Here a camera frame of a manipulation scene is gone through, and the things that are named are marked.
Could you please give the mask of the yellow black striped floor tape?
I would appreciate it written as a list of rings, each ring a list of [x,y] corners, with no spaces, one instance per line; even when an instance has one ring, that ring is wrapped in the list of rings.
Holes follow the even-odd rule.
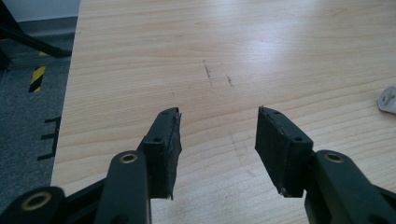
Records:
[[[43,76],[46,71],[46,65],[39,65],[35,68],[29,87],[29,92],[40,92]]]

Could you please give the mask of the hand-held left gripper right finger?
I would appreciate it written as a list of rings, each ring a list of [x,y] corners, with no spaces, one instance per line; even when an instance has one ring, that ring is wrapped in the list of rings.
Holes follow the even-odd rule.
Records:
[[[312,157],[313,145],[313,141],[284,114],[259,107],[255,149],[282,196],[303,196],[302,171]]]

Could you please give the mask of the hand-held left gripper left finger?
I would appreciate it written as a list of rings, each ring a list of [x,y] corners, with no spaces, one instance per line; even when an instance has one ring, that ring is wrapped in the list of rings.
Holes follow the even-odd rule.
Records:
[[[158,114],[138,147],[146,157],[151,199],[173,199],[182,151],[180,122],[178,107],[165,109]]]

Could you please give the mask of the black metal stand leg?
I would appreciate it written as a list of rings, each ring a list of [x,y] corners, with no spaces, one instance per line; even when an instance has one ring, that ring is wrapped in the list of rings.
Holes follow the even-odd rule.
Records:
[[[71,50],[56,48],[26,34],[17,24],[7,6],[0,0],[0,40],[12,39],[24,46],[39,50],[54,58],[65,58],[72,55]]]

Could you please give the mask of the black floor tape marks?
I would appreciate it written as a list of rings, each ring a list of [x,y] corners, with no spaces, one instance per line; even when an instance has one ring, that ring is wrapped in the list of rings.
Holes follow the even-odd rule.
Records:
[[[57,146],[58,146],[58,141],[59,141],[59,132],[60,132],[60,128],[61,128],[61,121],[62,121],[62,117],[56,117],[53,119],[45,120],[45,123],[54,123],[55,124],[54,131],[52,133],[43,134],[41,136],[42,140],[49,140],[49,139],[52,140],[51,152],[48,154],[38,156],[37,157],[38,161],[43,161],[43,160],[47,160],[47,159],[55,157]]]

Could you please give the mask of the silver foil packet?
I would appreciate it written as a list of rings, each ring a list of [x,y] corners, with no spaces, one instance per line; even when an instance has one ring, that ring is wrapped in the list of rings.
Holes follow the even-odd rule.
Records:
[[[396,87],[390,86],[382,91],[377,106],[380,111],[396,114]]]

